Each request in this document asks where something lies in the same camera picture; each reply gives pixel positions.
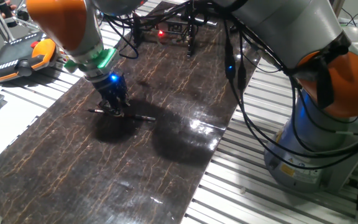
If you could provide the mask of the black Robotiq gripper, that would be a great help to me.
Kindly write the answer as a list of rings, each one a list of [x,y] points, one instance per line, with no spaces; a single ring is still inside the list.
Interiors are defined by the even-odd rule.
[[[123,117],[124,108],[130,107],[124,74],[109,73],[104,80],[92,84],[102,98],[98,107],[106,114],[114,113],[115,117]]]

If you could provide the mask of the person's hand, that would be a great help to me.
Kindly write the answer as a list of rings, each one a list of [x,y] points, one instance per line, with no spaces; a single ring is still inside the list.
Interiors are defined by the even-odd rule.
[[[13,23],[13,19],[12,19],[12,16],[14,15],[13,14],[13,11],[17,8],[16,5],[12,5],[10,1],[6,1],[4,4],[2,4],[2,1],[0,1],[0,13],[1,13],[1,16],[3,19],[7,18],[8,17],[8,27],[14,27],[16,26],[16,23]]]

